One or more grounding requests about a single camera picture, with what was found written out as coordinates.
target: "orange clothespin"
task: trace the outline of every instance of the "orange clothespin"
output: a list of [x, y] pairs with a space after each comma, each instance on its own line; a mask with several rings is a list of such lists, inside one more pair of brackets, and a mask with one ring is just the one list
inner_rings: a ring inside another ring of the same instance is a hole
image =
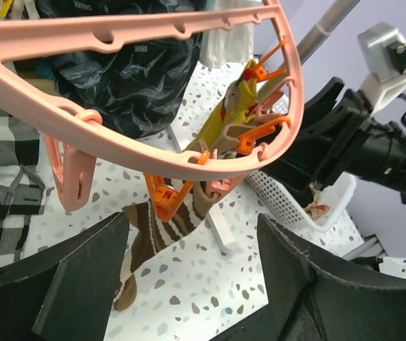
[[275, 126], [278, 124], [286, 123], [288, 126], [291, 125], [291, 119], [288, 116], [280, 116], [269, 122], [256, 126], [252, 130], [243, 133], [238, 137], [239, 146], [235, 149], [236, 152], [242, 155], [250, 155], [253, 148], [255, 147], [255, 142], [262, 137], [275, 132]]
[[[205, 151], [197, 164], [204, 165], [209, 157], [210, 152]], [[195, 182], [186, 181], [181, 190], [177, 191], [171, 186], [167, 186], [164, 178], [161, 176], [144, 174], [144, 177], [146, 178], [147, 189], [149, 190], [156, 216], [164, 222], [169, 222], [182, 205]]]
[[266, 69], [263, 67], [263, 64], [268, 60], [269, 58], [272, 57], [274, 53], [276, 53], [280, 48], [283, 48], [283, 46], [287, 43], [287, 39], [284, 38], [280, 44], [274, 48], [274, 50], [270, 51], [266, 56], [261, 59], [258, 64], [253, 68], [253, 72], [255, 74], [255, 77], [258, 79], [258, 82], [264, 82], [266, 80], [271, 80], [272, 78], [276, 78], [279, 76], [284, 75], [287, 73], [287, 69], [285, 67], [278, 69], [277, 71], [274, 72], [269, 72], [267, 73]]

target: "white mesh basket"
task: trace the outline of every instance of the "white mesh basket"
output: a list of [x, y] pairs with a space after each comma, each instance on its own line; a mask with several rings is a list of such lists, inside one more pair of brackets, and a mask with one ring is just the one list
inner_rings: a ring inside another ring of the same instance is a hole
[[320, 193], [319, 205], [329, 206], [329, 211], [312, 220], [286, 188], [275, 179], [256, 170], [247, 176], [247, 181], [264, 200], [278, 223], [291, 230], [311, 227], [319, 232], [327, 232], [346, 209], [356, 189], [356, 179], [343, 173], [332, 186]]

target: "pink hanger clip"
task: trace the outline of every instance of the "pink hanger clip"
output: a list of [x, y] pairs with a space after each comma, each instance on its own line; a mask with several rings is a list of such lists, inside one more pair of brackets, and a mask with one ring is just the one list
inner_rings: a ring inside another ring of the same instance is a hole
[[282, 86], [271, 92], [262, 103], [259, 103], [255, 107], [255, 110], [253, 111], [253, 114], [255, 115], [255, 118], [253, 119], [254, 123], [263, 124], [282, 116], [281, 114], [273, 112], [271, 109], [272, 106], [284, 95]]
[[[212, 158], [214, 158], [214, 159], [217, 158], [217, 149], [213, 151]], [[212, 197], [214, 195], [214, 193], [218, 194], [219, 197], [217, 199], [217, 202], [219, 202], [229, 192], [231, 192], [234, 187], [236, 187], [242, 180], [244, 180], [246, 176], [247, 176], [247, 174], [239, 175], [234, 178], [225, 179], [225, 180], [208, 181], [205, 184], [205, 194], [208, 197]]]
[[[75, 118], [89, 123], [102, 124], [102, 117], [95, 110], [87, 110]], [[79, 210], [89, 201], [90, 188], [97, 158], [72, 146], [63, 144], [63, 160], [59, 141], [45, 134], [45, 144], [54, 175], [60, 202], [68, 212]]]

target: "metal pole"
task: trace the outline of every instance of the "metal pole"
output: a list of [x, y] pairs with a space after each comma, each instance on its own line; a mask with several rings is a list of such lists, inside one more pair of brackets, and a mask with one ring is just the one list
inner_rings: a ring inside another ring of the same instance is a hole
[[[304, 64], [311, 55], [324, 43], [331, 35], [337, 25], [351, 12], [351, 10], [359, 3], [360, 0], [336, 0], [332, 6], [326, 11], [321, 19], [311, 28], [297, 46], [301, 64]], [[262, 101], [274, 90], [277, 85], [285, 78], [274, 78], [266, 82], [258, 91], [258, 100]]]

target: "black and white plaid shirt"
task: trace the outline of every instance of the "black and white plaid shirt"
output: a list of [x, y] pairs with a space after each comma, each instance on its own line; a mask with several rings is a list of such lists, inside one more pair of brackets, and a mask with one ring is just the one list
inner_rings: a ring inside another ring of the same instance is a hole
[[0, 267], [19, 260], [31, 215], [43, 214], [38, 131], [0, 109]]

